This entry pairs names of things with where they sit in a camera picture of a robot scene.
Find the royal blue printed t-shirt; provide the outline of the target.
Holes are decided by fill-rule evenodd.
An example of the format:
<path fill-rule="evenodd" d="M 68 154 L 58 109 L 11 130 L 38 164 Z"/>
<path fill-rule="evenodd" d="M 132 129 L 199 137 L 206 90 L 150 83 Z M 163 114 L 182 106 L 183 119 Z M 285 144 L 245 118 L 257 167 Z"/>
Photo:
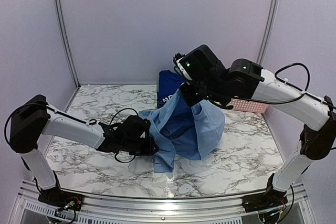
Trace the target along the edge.
<path fill-rule="evenodd" d="M 156 103 L 158 109 L 167 103 L 183 82 L 183 78 L 170 70 L 162 70 L 159 72 L 156 85 Z"/>

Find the light blue shirt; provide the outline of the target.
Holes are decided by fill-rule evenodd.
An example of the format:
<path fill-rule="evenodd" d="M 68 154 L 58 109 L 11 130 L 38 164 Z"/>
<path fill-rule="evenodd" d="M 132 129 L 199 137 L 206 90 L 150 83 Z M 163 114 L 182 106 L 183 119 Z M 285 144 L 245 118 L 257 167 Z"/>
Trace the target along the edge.
<path fill-rule="evenodd" d="M 156 110 L 139 112 L 150 121 L 150 136 L 159 147 L 153 155 L 155 173 L 171 173 L 176 155 L 189 160 L 202 160 L 218 145 L 224 132 L 222 110 L 208 101 L 190 107 L 180 90 Z"/>

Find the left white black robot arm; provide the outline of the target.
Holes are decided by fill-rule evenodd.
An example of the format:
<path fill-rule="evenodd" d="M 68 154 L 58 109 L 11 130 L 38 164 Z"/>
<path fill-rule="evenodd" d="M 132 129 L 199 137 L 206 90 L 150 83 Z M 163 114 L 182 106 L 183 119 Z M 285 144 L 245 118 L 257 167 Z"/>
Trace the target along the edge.
<path fill-rule="evenodd" d="M 81 202 L 81 197 L 61 189 L 56 173 L 39 150 L 41 135 L 61 137 L 103 153 L 127 152 L 136 158 L 152 156 L 159 150 L 149 130 L 150 121 L 137 114 L 117 123 L 84 121 L 55 108 L 38 94 L 8 116 L 4 139 L 35 177 L 39 201 L 62 206 L 71 200 Z"/>

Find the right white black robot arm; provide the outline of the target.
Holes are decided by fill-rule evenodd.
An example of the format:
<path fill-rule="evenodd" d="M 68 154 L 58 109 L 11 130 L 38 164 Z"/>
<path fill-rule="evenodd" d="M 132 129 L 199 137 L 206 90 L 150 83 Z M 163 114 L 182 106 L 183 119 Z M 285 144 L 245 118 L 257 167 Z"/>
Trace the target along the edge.
<path fill-rule="evenodd" d="M 260 102 L 304 124 L 295 150 L 280 170 L 269 177 L 266 190 L 243 197 L 242 206 L 247 212 L 287 202 L 286 192 L 291 184 L 332 150 L 335 113 L 329 97 L 313 96 L 247 59 L 235 60 L 230 68 L 225 68 L 218 58 L 208 56 L 183 56 L 174 63 L 185 80 L 181 91 L 189 105 L 209 100 L 228 108 L 232 98 Z"/>

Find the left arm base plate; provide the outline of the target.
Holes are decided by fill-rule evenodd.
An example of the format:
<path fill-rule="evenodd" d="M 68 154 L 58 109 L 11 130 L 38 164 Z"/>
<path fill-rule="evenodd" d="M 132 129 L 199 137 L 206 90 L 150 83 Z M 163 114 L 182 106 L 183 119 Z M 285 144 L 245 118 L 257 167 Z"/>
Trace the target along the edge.
<path fill-rule="evenodd" d="M 69 191 L 62 191 L 61 194 L 49 195 L 48 198 L 45 198 L 42 194 L 40 194 L 38 201 L 58 207 L 62 210 L 71 209 L 80 211 L 83 203 L 83 195 Z"/>

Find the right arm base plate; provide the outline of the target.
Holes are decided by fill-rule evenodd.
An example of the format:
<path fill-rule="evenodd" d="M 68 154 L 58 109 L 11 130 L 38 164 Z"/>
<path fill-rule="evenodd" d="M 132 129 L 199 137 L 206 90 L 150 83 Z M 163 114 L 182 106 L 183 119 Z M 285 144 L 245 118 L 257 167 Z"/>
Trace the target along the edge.
<path fill-rule="evenodd" d="M 264 193 L 246 195 L 242 197 L 242 206 L 245 212 L 260 211 L 268 208 L 274 208 L 288 203 L 286 196 L 269 197 Z"/>

